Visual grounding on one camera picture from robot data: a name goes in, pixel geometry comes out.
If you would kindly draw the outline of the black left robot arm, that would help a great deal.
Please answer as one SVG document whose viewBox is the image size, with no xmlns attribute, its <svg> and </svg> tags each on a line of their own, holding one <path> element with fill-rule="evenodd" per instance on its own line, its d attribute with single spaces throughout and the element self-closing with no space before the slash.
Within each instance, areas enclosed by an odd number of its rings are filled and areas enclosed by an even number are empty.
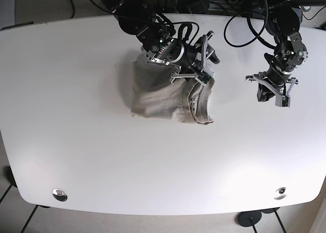
<svg viewBox="0 0 326 233">
<path fill-rule="evenodd" d="M 247 19 L 250 31 L 263 45 L 273 49 L 273 54 L 265 53 L 264 57 L 269 69 L 258 74 L 246 76 L 249 82 L 258 83 L 257 99 L 259 102 L 276 99 L 276 106 L 290 106 L 290 91 L 297 79 L 291 77 L 297 66 L 305 62 L 308 56 L 307 48 L 299 33 L 301 20 L 290 4 L 290 0 L 243 0 L 244 5 L 240 16 Z M 261 32 L 256 32 L 251 24 L 251 16 L 255 7 L 263 17 L 263 29 L 273 36 L 276 45 L 273 46 L 261 38 Z"/>
</svg>

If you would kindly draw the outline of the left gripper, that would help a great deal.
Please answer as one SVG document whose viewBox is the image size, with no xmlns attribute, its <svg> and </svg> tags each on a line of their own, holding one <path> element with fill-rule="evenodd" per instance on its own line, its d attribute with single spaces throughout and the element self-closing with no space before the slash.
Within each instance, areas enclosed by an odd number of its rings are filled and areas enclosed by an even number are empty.
<svg viewBox="0 0 326 233">
<path fill-rule="evenodd" d="M 298 80 L 291 75 L 307 59 L 307 48 L 302 43 L 300 33 L 280 37 L 274 54 L 265 53 L 264 57 L 269 69 L 246 76 L 248 82 L 258 83 L 258 101 L 266 102 L 281 94 L 290 95 L 293 86 L 298 84 Z"/>
</svg>

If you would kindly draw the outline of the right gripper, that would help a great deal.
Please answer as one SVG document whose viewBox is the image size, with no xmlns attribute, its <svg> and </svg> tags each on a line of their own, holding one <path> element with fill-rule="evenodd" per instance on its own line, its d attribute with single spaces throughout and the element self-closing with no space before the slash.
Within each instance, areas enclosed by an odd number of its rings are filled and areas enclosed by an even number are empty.
<svg viewBox="0 0 326 233">
<path fill-rule="evenodd" d="M 141 50 L 151 63 L 176 66 L 170 77 L 171 83 L 176 79 L 195 79 L 202 71 L 213 78 L 214 72 L 206 65 L 207 60 L 213 64 L 220 63 L 214 48 L 208 43 L 213 35 L 214 32 L 209 31 L 190 45 L 184 39 L 173 38 L 169 34 L 165 37 L 163 33 L 143 31 L 140 33 Z"/>
</svg>

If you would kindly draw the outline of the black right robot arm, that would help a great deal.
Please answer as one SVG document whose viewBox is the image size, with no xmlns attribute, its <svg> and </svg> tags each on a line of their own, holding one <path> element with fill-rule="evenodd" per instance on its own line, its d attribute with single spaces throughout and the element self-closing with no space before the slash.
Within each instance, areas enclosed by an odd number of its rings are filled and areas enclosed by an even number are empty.
<svg viewBox="0 0 326 233">
<path fill-rule="evenodd" d="M 115 17 L 122 31 L 134 35 L 142 43 L 144 56 L 154 64 L 174 65 L 170 81 L 194 79 L 205 86 L 213 78 L 206 61 L 220 61 L 208 43 L 213 31 L 197 41 L 191 36 L 192 21 L 171 22 L 165 15 L 155 12 L 146 0 L 100 0 L 102 11 Z"/>
</svg>

